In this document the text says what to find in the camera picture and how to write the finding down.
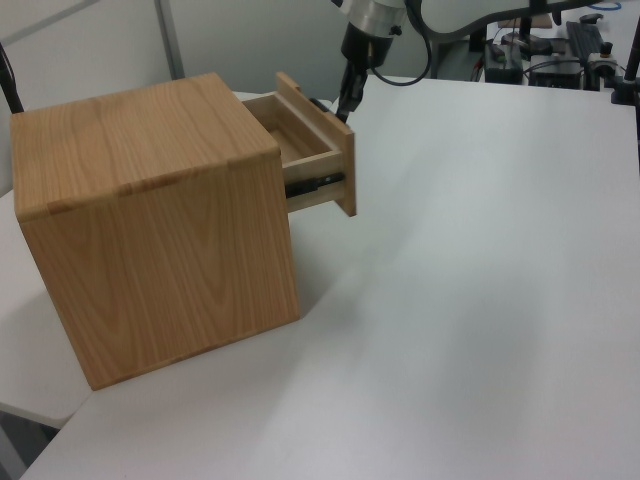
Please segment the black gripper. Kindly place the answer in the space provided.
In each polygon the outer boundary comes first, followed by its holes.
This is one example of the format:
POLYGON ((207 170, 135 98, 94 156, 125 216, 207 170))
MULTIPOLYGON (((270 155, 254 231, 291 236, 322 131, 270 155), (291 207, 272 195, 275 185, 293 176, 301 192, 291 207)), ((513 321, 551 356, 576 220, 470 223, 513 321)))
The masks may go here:
POLYGON ((341 122, 346 123, 362 101, 368 70, 384 64, 392 41, 391 37, 369 35, 348 24, 341 46, 347 65, 335 112, 341 122))

